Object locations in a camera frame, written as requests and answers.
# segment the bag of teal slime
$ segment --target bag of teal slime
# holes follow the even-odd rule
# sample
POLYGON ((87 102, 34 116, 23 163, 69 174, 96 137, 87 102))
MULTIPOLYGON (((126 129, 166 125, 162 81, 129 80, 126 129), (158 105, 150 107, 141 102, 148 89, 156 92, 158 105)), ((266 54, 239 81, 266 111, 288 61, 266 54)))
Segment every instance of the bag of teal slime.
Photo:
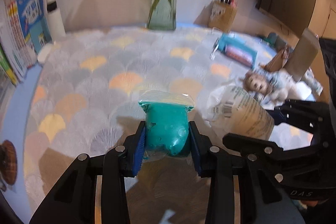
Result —
POLYGON ((188 112, 194 101, 184 94, 141 91, 139 105, 146 113, 145 150, 169 156, 187 156, 190 152, 188 112))

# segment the silver screw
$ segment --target silver screw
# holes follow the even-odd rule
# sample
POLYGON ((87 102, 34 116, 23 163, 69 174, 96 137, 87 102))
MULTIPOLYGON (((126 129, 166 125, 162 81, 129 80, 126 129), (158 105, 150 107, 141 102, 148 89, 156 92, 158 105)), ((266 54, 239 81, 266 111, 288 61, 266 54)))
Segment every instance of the silver screw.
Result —
POLYGON ((257 160, 257 156, 255 154, 249 154, 247 156, 247 158, 250 160, 250 161, 256 161, 257 160))
POLYGON ((266 154, 271 154, 273 152, 273 149, 268 146, 268 147, 265 148, 264 151, 265 151, 266 154))
POLYGON ((118 145, 118 146, 115 148, 115 150, 116 150, 117 152, 123 152, 123 151, 125 150, 125 146, 123 146, 123 145, 118 145))
POLYGON ((86 154, 80 154, 80 155, 78 156, 78 159, 79 159, 80 161, 86 160, 86 158, 87 158, 87 155, 86 155, 86 154))
POLYGON ((211 151, 212 153, 218 153, 218 152, 219 152, 219 147, 217 147, 217 146, 211 146, 211 147, 210 147, 210 151, 211 151))
POLYGON ((274 178, 278 181, 278 182, 282 182, 282 180, 284 179, 284 176, 282 174, 276 174, 274 176, 274 178))

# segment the brown box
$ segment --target brown box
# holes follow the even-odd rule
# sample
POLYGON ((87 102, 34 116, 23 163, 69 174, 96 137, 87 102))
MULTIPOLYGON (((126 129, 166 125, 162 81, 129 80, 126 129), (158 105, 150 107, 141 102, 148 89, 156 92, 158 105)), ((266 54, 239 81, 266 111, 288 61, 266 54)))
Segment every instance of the brown box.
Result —
POLYGON ((223 32, 230 32, 237 8, 219 1, 213 2, 212 12, 209 19, 209 28, 218 28, 223 32))

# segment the patterned tablecloth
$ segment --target patterned tablecloth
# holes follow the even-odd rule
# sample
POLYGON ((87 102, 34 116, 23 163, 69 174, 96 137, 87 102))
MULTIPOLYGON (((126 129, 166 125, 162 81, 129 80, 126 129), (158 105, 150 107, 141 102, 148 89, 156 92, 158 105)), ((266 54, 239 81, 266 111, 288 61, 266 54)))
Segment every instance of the patterned tablecloth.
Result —
MULTIPOLYGON (((220 34, 205 28, 175 32, 112 28, 69 34, 57 42, 41 72, 31 103, 24 150, 25 185, 32 212, 74 160, 96 156, 135 133, 145 113, 132 92, 143 89, 189 94, 189 113, 200 132, 223 146, 202 119, 209 93, 221 83, 244 77, 247 68, 217 53, 220 34)), ((257 64, 275 54, 260 39, 238 35, 258 51, 257 64)), ((276 127, 271 140, 287 149, 307 146, 310 135, 288 125, 276 127)), ((164 158, 144 163, 126 179, 134 223, 201 223, 209 180, 201 179, 191 159, 164 158)))

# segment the white tube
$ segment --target white tube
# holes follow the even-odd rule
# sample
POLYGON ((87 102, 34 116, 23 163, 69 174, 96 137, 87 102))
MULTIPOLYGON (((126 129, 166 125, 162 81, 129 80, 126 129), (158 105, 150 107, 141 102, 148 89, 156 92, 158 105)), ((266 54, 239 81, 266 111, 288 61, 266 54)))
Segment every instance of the white tube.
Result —
POLYGON ((65 36, 65 29, 59 8, 57 7, 56 0, 47 0, 48 13, 47 22, 51 38, 54 41, 65 36))

